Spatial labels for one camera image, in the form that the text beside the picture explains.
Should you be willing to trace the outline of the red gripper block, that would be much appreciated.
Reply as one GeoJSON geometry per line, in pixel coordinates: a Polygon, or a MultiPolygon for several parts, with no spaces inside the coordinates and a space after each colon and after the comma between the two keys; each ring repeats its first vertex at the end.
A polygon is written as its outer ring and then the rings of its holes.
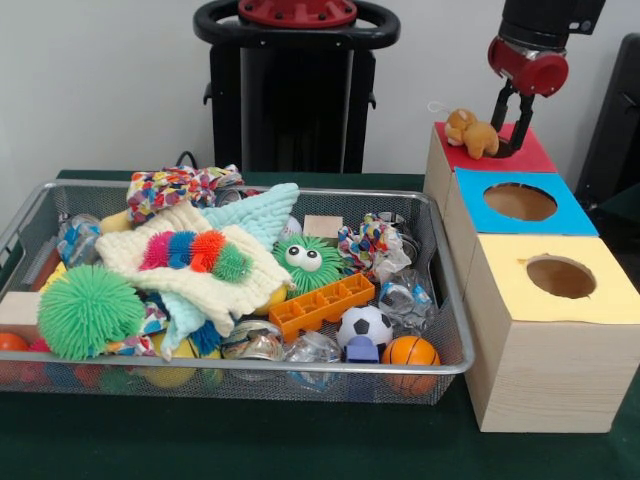
{"type": "Polygon", "coordinates": [[[569,74],[566,52],[531,50],[496,36],[488,49],[488,62],[496,74],[511,81],[499,91],[490,121],[497,132],[503,127],[510,96],[515,90],[522,93],[520,116],[508,142],[509,152],[515,154],[521,149],[529,129],[534,95],[549,97],[565,84],[569,74]]]}

